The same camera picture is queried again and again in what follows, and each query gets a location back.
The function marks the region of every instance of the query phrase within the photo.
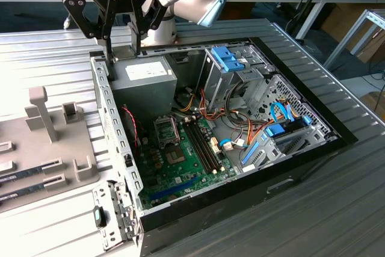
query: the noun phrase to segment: expansion slot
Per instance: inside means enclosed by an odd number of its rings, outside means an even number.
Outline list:
[[[150,195],[150,200],[161,199],[161,198],[163,198],[163,197],[165,197],[165,196],[171,195],[171,194],[173,194],[173,193],[175,193],[175,192],[178,192],[178,191],[184,190],[184,189],[186,189],[186,188],[188,188],[188,187],[191,187],[192,184],[193,184],[196,180],[198,180],[198,177],[195,177],[195,178],[193,178],[193,179],[191,179],[191,180],[189,180],[189,181],[187,181],[187,182],[184,182],[184,183],[182,183],[182,184],[173,186],[173,187],[168,188],[168,189],[166,189],[166,190],[163,190],[163,191],[157,192],[157,193],[155,193],[155,194],[152,194],[152,195]]]
[[[41,174],[44,172],[45,168],[48,169],[48,168],[53,168],[55,166],[58,166],[59,168],[59,166],[62,164],[63,162],[60,159],[56,159],[55,161],[44,163],[36,167],[28,168],[26,170],[18,171],[16,173],[8,174],[5,176],[0,176],[0,185],[5,184],[7,182],[13,182],[13,181],[17,181],[17,180],[34,176],[37,174]]]
[[[58,175],[49,179],[43,180],[43,182],[34,184],[29,187],[21,188],[16,191],[9,192],[7,194],[0,195],[0,203],[11,199],[16,199],[22,196],[26,196],[32,193],[36,193],[42,190],[50,190],[62,187],[66,184],[64,175]]]
[[[213,170],[218,170],[220,165],[206,140],[203,138],[198,125],[196,123],[187,123],[186,125],[183,125],[183,129],[202,162],[206,173],[212,173]]]

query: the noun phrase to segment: red wire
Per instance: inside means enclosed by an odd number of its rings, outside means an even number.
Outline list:
[[[138,131],[137,131],[137,124],[135,123],[135,119],[134,119],[134,116],[131,114],[131,112],[125,108],[125,107],[122,107],[122,109],[124,109],[131,117],[131,120],[132,120],[132,123],[134,124],[134,131],[135,131],[135,148],[138,146]]]

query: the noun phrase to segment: motherboard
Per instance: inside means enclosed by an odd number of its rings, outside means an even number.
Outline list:
[[[155,128],[149,133],[137,162],[144,184],[140,193],[143,209],[153,208],[236,175],[225,155],[213,150],[212,140],[215,137],[205,119],[177,123],[179,144],[163,149],[159,147],[159,135],[171,137],[175,133],[172,127],[162,125],[162,129],[165,130],[162,133]]]

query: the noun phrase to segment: sticker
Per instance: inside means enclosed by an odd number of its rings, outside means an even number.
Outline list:
[[[6,178],[2,178],[2,179],[0,179],[0,182],[5,182],[5,181],[13,180],[13,179],[16,179],[16,175],[13,175],[13,176],[10,176],[10,177],[6,177]]]
[[[244,145],[244,143],[245,143],[245,140],[243,140],[243,139],[238,139],[238,141],[236,141],[236,144],[238,145],[238,146],[240,146],[240,147],[243,147],[243,145]]]
[[[7,199],[12,199],[12,198],[16,198],[18,196],[18,194],[11,194],[11,195],[8,195],[8,196],[5,196],[5,197],[2,197],[0,198],[0,201],[4,201],[4,200],[7,200]]]
[[[242,171],[243,171],[244,173],[246,173],[246,172],[251,171],[251,170],[254,170],[254,169],[255,169],[255,166],[254,166],[253,164],[251,164],[251,165],[249,165],[249,166],[247,166],[247,167],[242,168]]]
[[[247,60],[246,58],[242,57],[242,58],[239,58],[237,59],[239,63],[247,63]]]
[[[160,61],[154,63],[134,64],[126,67],[130,81],[144,78],[154,78],[156,76],[167,75],[163,64]]]

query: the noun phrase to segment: cable on desk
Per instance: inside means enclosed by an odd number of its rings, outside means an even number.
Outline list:
[[[376,85],[373,85],[370,81],[368,81],[366,78],[364,78],[363,76],[361,76],[362,77],[362,79],[364,80],[364,81],[366,81],[368,84],[370,84],[371,86],[373,86],[374,88],[376,88],[377,90],[381,90],[379,87],[377,87]]]
[[[384,89],[385,89],[385,84],[384,84],[382,90],[380,91],[380,94],[378,95],[377,103],[375,104],[375,107],[374,107],[374,112],[376,111],[378,104],[380,103],[381,95],[382,95]]]
[[[301,8],[301,5],[302,5],[302,2],[303,2],[303,0],[301,0],[300,1],[300,3],[299,3],[299,5],[298,5],[298,9],[297,9],[297,11],[299,11],[300,10],[300,8]],[[289,22],[286,24],[286,26],[285,26],[285,31],[287,32],[287,30],[288,30],[288,26],[289,26],[289,24],[295,19],[295,18],[297,18],[298,17],[298,15],[300,15],[300,13],[298,12],[291,20],[289,20]]]

